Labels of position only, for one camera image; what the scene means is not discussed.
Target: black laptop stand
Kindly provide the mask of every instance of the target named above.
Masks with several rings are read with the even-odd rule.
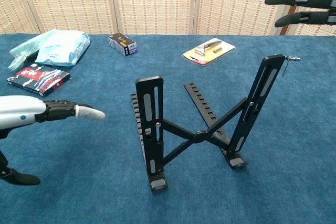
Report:
[[[164,166],[192,144],[203,141],[218,146],[231,168],[247,165],[248,163],[243,160],[239,151],[263,107],[285,59],[287,57],[284,55],[265,57],[260,64],[248,96],[219,119],[196,85],[186,84],[187,92],[208,126],[207,130],[196,133],[164,119],[163,79],[160,76],[137,80],[135,84],[137,91],[131,97],[151,189],[158,190],[167,187],[163,172]],[[223,125],[240,112],[237,126],[230,138],[223,129]],[[166,156],[163,155],[163,130],[186,139]]]

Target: black robotic finger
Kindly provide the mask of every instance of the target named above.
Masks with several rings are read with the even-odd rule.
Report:
[[[335,25],[336,16],[329,12],[299,12],[281,17],[275,22],[275,27],[290,24]]]
[[[19,173],[8,167],[8,160],[0,151],[0,179],[20,186],[35,186],[41,183],[40,179],[34,175]]]
[[[329,9],[336,7],[336,0],[265,0],[267,5],[298,5],[311,8]]]

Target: white fingertip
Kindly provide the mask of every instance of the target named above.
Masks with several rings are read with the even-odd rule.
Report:
[[[96,110],[93,108],[89,108],[86,106],[79,106],[76,105],[76,115],[75,117],[77,118],[89,118],[89,119],[94,119],[94,120],[102,120],[105,118],[105,113]]]

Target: plastic bag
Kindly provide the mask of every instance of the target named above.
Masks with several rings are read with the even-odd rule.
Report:
[[[57,30],[41,46],[36,63],[52,66],[74,66],[90,45],[90,37],[82,31]]]
[[[39,51],[40,47],[54,34],[56,29],[47,31],[43,34],[37,35],[26,42],[21,43],[15,48],[9,51],[9,54],[12,55],[15,59],[9,65],[9,69],[14,71],[23,65],[23,63],[30,56],[36,56],[36,53]]]

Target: adjustable stand leg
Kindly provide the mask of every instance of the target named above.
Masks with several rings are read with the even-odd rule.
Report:
[[[155,87],[158,88],[157,111]],[[163,173],[163,130],[157,125],[157,122],[163,119],[163,79],[161,77],[140,79],[136,82],[136,88],[137,93],[132,94],[131,98],[142,153],[151,189],[159,190],[167,187]]]
[[[226,148],[221,148],[220,150],[231,168],[242,167],[248,164],[247,162],[244,162],[238,152],[246,141],[285,58],[284,55],[273,55],[265,57],[262,60],[250,93],[241,107],[242,113],[231,140],[223,128],[213,133],[217,137],[222,138],[222,141],[225,141],[228,145]],[[213,124],[218,123],[220,120],[217,120],[215,114],[210,109],[195,84],[186,84],[185,88],[207,126],[210,128]]]

